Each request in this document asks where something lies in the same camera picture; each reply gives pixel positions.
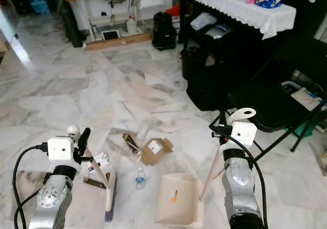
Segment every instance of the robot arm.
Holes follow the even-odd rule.
[[[48,140],[49,161],[55,169],[37,195],[37,207],[29,229],[64,228],[75,175],[81,171],[81,162],[92,162],[92,158],[82,157],[90,129],[86,128],[81,135],[77,126],[71,126],[68,135]],[[78,143],[78,148],[74,147],[74,142]]]
[[[255,115],[253,109],[245,108],[235,112],[226,121],[225,112],[222,111],[219,126],[214,126],[218,120],[216,119],[210,128],[216,133],[231,136],[244,147],[249,148],[254,141],[256,126],[238,120],[253,115]],[[254,196],[254,177],[245,151],[225,136],[220,135],[219,138],[221,144],[219,151],[224,157],[225,172],[222,181],[226,191],[225,208],[230,228],[264,229],[260,209]]]

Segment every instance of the white container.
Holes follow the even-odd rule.
[[[136,21],[132,16],[129,16],[127,22],[126,22],[126,26],[127,26],[127,32],[128,34],[135,34],[137,33],[137,25],[136,25]]]
[[[166,174],[161,178],[156,223],[164,226],[202,228],[204,203],[202,181],[189,174]]]

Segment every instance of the cable connector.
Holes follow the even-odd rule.
[[[36,148],[43,151],[43,152],[48,153],[48,144],[47,144],[47,142],[43,142],[41,145],[37,145]]]

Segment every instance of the black chair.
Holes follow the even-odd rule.
[[[318,84],[322,102],[312,111],[294,100],[281,86],[289,80],[295,71],[309,77]],[[253,78],[251,84],[229,90],[228,99],[236,108],[251,107],[256,115],[249,120],[264,132],[288,129],[267,149],[261,150],[256,157],[259,160],[272,148],[305,124],[298,140],[291,149],[295,151],[307,133],[310,125],[327,103],[327,44],[314,38],[296,37],[288,39],[276,50],[271,59]]]

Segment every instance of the black cable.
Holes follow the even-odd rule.
[[[215,129],[215,132],[218,133],[218,134],[220,134],[221,136],[224,136],[225,138],[228,138],[229,140],[233,141],[237,145],[239,145],[243,149],[243,151],[245,151],[245,153],[250,157],[251,161],[253,162],[253,164],[255,166],[255,169],[258,172],[258,175],[259,175],[259,178],[260,178],[260,183],[261,183],[264,227],[265,227],[265,229],[268,229],[266,186],[265,186],[264,177],[262,175],[262,172],[260,170],[259,165],[257,164],[255,158],[252,156],[251,152],[249,152],[249,150],[245,146],[243,146],[238,140],[234,139],[231,136],[228,136],[227,134],[224,134],[224,133],[220,132],[219,129]]]
[[[21,208],[21,203],[20,203],[20,200],[19,200],[19,195],[18,195],[18,192],[17,192],[17,187],[16,187],[16,174],[17,174],[17,169],[18,169],[18,165],[19,165],[19,162],[20,160],[22,159],[22,157],[24,156],[25,153],[27,153],[28,151],[30,150],[34,150],[34,149],[39,149],[39,146],[33,146],[33,147],[30,147],[30,148],[27,148],[26,150],[24,150],[20,156],[18,157],[17,161],[16,161],[16,164],[15,164],[15,168],[14,168],[14,173],[12,175],[12,188],[14,190],[14,196],[15,196],[15,199],[16,199],[16,202],[17,202],[17,206],[19,207],[19,213],[20,213],[20,217],[21,217],[21,222],[22,222],[22,228],[23,229],[26,229],[26,221],[25,221],[25,216],[24,216],[24,212]]]
[[[14,214],[14,225],[15,225],[15,229],[19,229],[18,228],[18,223],[17,223],[17,216],[18,216],[18,212],[22,210],[22,207],[25,203],[27,203],[29,200],[31,200],[36,194],[38,194],[40,190],[37,190],[36,192],[34,192],[31,196],[29,196],[28,198],[26,198],[16,209],[15,214]]]

